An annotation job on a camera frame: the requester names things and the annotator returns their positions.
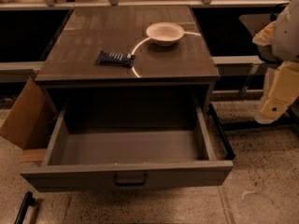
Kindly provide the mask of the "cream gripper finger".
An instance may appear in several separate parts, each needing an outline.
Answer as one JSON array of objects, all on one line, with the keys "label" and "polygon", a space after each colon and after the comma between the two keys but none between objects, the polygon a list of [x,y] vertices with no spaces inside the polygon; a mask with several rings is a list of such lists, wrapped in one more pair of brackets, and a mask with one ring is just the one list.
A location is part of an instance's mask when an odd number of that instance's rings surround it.
[{"label": "cream gripper finger", "polygon": [[284,61],[275,71],[254,119],[260,124],[277,121],[299,97],[299,63]]},{"label": "cream gripper finger", "polygon": [[272,21],[252,38],[252,42],[259,46],[271,45],[274,27],[275,27],[275,22]]}]

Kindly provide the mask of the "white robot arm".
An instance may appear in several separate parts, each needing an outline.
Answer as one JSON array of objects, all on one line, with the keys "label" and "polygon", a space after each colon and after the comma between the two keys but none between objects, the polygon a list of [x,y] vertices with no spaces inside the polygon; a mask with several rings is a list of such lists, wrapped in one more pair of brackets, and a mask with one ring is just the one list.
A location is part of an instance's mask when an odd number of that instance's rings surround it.
[{"label": "white robot arm", "polygon": [[255,35],[252,42],[260,46],[270,45],[272,54],[282,60],[255,115],[258,123],[270,124],[299,97],[299,0],[291,0],[277,19]]}]

